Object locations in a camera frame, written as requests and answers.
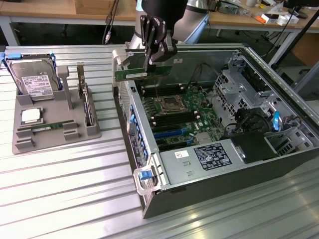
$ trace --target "orange object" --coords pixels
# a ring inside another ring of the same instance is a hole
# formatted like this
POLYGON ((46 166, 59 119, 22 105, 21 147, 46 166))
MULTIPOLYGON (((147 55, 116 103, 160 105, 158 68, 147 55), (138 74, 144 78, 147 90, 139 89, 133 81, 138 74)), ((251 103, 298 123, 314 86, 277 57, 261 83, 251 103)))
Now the orange object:
POLYGON ((266 20, 264 20, 261 16, 257 16, 255 17, 257 21, 261 22, 261 23, 265 23, 266 20))

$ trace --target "warning label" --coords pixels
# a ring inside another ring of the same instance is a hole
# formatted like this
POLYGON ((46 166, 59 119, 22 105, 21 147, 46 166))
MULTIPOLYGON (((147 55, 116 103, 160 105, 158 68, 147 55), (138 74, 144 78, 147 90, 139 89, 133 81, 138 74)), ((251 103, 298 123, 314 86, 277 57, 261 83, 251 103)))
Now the warning label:
POLYGON ((206 171, 232 164, 220 143, 194 148, 194 150, 206 171))
POLYGON ((31 97, 53 95, 47 75, 22 77, 26 90, 31 97))

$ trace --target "aluminum profile table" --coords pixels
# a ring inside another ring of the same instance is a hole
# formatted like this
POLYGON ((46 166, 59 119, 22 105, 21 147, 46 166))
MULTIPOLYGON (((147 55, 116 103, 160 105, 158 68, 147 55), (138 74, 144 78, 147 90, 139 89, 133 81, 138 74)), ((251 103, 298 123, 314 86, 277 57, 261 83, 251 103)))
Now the aluminum profile table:
POLYGON ((111 92, 115 45, 9 47, 6 53, 56 54, 85 63, 102 137, 13 155, 15 84, 0 70, 0 238, 318 238, 319 160, 285 177, 142 219, 111 92))

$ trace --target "label sticker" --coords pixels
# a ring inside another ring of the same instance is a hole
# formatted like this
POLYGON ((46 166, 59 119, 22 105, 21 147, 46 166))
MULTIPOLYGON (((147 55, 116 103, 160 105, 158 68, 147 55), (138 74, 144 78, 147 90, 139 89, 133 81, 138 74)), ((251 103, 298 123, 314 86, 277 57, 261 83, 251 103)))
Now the label sticker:
POLYGON ((53 95, 50 80, 47 75, 24 76, 22 80, 31 97, 53 95))
POLYGON ((194 148, 204 170, 211 170, 232 164, 220 143, 194 148))
POLYGON ((183 58, 174 59, 174 64, 183 63, 183 58))
POLYGON ((126 79, 137 78, 137 77, 145 77, 148 76, 147 72, 136 73, 136 74, 128 74, 126 75, 126 79))
POLYGON ((187 150, 184 150, 184 151, 175 152, 175 156, 176 158, 184 158, 184 157, 188 157, 189 155, 187 150))

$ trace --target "hard drive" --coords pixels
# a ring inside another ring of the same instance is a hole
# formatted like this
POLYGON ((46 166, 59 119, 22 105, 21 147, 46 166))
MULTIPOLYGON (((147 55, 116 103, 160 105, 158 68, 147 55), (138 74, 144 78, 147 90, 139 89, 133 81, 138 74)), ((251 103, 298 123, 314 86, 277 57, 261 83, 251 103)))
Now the hard drive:
POLYGON ((55 72, 53 54, 2 55, 2 62, 12 75, 20 95, 31 96, 33 101, 53 99, 53 91, 62 89, 55 72))

